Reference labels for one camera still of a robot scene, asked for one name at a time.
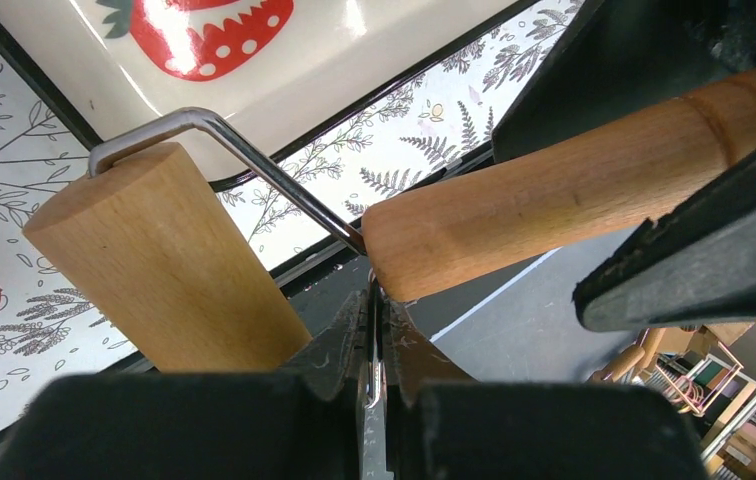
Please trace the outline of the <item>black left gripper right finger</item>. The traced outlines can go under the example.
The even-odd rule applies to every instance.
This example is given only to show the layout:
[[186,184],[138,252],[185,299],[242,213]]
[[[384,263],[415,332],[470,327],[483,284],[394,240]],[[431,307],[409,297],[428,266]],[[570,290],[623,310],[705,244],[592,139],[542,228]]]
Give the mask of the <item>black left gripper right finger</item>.
[[573,292],[587,330],[756,321],[756,150],[644,221]]

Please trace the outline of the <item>strawberry pattern rectangular tray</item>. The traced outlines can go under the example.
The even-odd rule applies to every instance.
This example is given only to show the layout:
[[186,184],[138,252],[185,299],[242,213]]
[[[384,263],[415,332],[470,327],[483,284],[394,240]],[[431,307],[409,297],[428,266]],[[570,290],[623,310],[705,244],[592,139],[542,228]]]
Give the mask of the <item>strawberry pattern rectangular tray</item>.
[[540,1],[0,1],[0,56],[94,144],[185,106],[286,159]]

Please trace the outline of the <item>wooden dough roller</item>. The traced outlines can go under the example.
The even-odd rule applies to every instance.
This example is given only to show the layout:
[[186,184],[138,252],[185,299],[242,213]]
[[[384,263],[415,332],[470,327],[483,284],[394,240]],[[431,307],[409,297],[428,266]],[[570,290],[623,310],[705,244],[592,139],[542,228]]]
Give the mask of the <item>wooden dough roller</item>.
[[[756,148],[756,68],[433,186],[338,229],[398,300],[670,211]],[[40,207],[24,236],[156,366],[266,369],[309,334],[270,270],[324,238],[263,180],[215,194],[203,155],[153,136]]]

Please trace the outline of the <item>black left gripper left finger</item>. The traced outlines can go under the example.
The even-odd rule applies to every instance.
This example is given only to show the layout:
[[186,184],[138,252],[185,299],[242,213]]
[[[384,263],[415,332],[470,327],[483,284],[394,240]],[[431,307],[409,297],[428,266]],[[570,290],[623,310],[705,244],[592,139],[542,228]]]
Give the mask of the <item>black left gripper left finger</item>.
[[502,163],[756,67],[756,1],[587,1],[492,137]]

